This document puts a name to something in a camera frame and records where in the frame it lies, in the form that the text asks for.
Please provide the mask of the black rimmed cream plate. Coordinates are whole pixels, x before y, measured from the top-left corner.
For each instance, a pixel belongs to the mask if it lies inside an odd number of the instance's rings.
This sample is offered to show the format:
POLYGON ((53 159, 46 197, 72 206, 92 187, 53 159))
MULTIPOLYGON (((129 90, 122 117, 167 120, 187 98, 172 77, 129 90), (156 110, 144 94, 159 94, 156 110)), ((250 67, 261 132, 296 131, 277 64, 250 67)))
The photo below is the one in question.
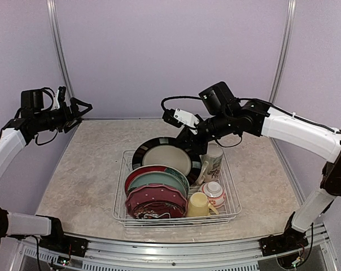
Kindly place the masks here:
POLYGON ((200 177, 202 161, 198 154, 177 143, 173 137, 157 137, 142 143, 132 157, 132 168, 165 165, 185 175, 190 185, 200 177))

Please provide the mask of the red and teal plate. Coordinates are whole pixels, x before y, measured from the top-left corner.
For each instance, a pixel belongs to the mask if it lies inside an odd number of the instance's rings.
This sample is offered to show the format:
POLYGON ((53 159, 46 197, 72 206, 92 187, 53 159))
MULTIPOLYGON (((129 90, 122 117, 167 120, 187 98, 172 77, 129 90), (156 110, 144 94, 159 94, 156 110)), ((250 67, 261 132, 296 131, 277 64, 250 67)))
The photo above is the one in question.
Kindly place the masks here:
POLYGON ((129 173, 129 175, 125 179, 124 191, 130 185, 130 182, 132 180, 134 180, 137 176, 139 176, 140 174, 143 174, 143 173, 153 172, 153 171, 169 172, 172 174, 178 174, 179 176, 181 176, 184 183, 186 183, 188 185, 189 190, 190 190, 190 185, 188 183, 186 176, 183 173, 181 173, 179 170, 174 169, 174 168, 169 167, 169 166, 165 166, 165 165, 147 165, 147 166, 142 166, 140 168, 137 168, 137 169, 133 170, 131 173, 129 173))

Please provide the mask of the teal flower plate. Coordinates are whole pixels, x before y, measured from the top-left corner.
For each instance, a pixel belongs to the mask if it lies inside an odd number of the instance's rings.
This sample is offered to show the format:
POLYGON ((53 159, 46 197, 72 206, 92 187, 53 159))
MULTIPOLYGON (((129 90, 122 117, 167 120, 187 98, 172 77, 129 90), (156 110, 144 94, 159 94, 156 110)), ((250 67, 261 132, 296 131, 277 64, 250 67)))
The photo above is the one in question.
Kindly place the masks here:
POLYGON ((170 186, 179 192, 184 197, 188 196, 189 187, 186 183, 184 183, 181 176, 178 174, 172 174, 169 172, 147 172, 140 174, 134 180, 130 182, 130 185, 125 189, 126 195, 128 195, 133 190, 140 188, 141 186, 149 186, 149 185, 167 185, 170 186))

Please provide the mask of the maroon scalloped plate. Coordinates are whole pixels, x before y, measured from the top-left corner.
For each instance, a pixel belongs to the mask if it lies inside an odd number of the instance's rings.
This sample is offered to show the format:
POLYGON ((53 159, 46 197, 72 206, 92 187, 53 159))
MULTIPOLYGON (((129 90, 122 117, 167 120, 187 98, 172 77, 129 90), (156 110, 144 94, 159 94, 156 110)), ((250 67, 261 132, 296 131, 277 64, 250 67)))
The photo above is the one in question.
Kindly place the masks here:
POLYGON ((150 184, 130 192, 125 207, 134 219, 182 218, 187 211, 187 199, 171 186, 150 184))

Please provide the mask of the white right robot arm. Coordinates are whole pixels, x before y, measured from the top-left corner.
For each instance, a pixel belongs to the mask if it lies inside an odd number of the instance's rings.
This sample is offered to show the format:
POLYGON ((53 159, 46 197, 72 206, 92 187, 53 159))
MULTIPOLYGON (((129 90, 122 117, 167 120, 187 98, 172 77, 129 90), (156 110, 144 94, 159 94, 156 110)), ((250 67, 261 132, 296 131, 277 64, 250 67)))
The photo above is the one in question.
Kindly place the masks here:
POLYGON ((266 100, 238 98, 224 82, 203 90, 198 99, 209 113, 206 119, 182 109, 170 112, 176 125, 183 127, 178 141, 197 154, 205 154, 211 141, 247 133, 297 149, 294 158, 284 157, 297 182, 301 174, 296 172, 296 165, 314 166, 314 186, 304 194, 283 232, 259 241, 264 256, 310 247, 313 239, 307 238, 307 231, 341 197, 341 128, 316 123, 266 100))

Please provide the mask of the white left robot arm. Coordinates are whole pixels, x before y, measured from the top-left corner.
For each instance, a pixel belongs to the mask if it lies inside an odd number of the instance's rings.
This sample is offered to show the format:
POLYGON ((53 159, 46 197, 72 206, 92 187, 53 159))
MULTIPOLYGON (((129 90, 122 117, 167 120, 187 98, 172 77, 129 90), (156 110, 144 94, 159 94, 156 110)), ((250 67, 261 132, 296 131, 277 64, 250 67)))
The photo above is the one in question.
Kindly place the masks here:
MULTIPOLYGON (((66 87, 57 91, 44 87, 21 92, 21 105, 15 117, 0 130, 0 179, 24 147, 35 141, 39 146, 41 132, 68 133, 82 122, 92 105, 72 97, 65 101, 66 87)), ((88 240, 64 233, 59 218, 26 215, 0 207, 0 240, 6 237, 25 239, 35 236, 45 249, 84 257, 88 240)))

